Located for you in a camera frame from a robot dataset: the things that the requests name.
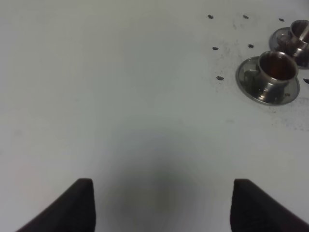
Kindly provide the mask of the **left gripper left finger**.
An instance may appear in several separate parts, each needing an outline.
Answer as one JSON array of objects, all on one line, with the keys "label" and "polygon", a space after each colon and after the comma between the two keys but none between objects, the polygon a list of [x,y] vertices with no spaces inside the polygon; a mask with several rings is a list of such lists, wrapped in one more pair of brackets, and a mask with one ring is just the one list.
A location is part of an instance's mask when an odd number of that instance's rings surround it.
[{"label": "left gripper left finger", "polygon": [[93,232],[95,228],[94,184],[90,178],[80,178],[19,231]]}]

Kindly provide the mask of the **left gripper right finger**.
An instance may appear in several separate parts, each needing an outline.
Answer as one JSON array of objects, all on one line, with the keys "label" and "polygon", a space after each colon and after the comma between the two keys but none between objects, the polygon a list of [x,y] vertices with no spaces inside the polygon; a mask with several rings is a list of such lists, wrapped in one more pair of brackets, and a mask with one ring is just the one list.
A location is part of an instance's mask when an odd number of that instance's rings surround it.
[{"label": "left gripper right finger", "polygon": [[307,232],[308,223],[249,179],[235,179],[230,210],[233,232]]}]

